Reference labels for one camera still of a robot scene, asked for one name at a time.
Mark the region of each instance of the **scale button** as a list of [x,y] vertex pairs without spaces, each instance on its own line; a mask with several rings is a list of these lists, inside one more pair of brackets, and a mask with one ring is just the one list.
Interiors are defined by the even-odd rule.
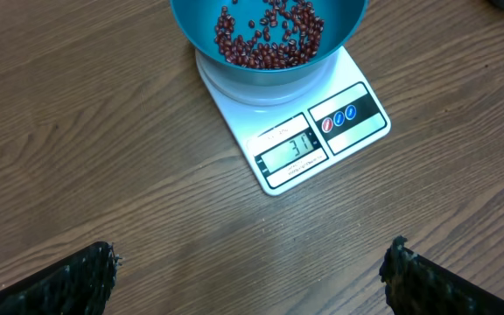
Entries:
[[333,128],[333,121],[332,118],[325,118],[324,121],[322,122],[322,131],[325,133],[328,133],[332,131]]
[[346,116],[341,111],[333,115],[333,124],[336,125],[336,127],[341,126],[345,120]]
[[346,118],[347,120],[352,120],[357,115],[357,108],[354,105],[348,105],[346,107]]

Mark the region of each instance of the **scale platform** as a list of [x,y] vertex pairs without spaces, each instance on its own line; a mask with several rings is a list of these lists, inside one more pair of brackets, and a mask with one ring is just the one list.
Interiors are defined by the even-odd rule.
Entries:
[[230,80],[198,51],[196,61],[269,195],[286,192],[390,131],[388,115],[343,47],[306,77],[275,87]]

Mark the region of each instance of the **red button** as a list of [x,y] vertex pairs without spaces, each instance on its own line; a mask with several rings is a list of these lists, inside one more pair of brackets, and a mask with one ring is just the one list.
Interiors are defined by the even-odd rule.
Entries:
[[324,121],[322,122],[322,131],[324,131],[325,133],[328,133],[328,132],[332,131],[332,128],[333,128],[332,118],[324,119]]

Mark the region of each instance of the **blue button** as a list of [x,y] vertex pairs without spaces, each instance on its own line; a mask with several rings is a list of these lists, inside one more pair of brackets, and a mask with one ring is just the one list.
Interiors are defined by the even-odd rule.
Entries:
[[352,120],[357,115],[357,108],[354,105],[349,105],[346,107],[346,118],[347,120]]
[[346,116],[343,112],[337,112],[333,115],[333,124],[336,125],[336,127],[341,126],[345,120]]

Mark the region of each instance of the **scale label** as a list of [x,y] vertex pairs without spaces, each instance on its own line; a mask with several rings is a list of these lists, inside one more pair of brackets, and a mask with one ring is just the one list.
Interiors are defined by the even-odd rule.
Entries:
[[334,155],[386,128],[386,120],[365,84],[356,83],[310,108]]
[[288,165],[268,176],[266,179],[268,180],[270,186],[277,187],[326,160],[327,155],[324,152],[324,149],[319,148],[314,152],[301,157],[297,162],[294,162],[293,164]]

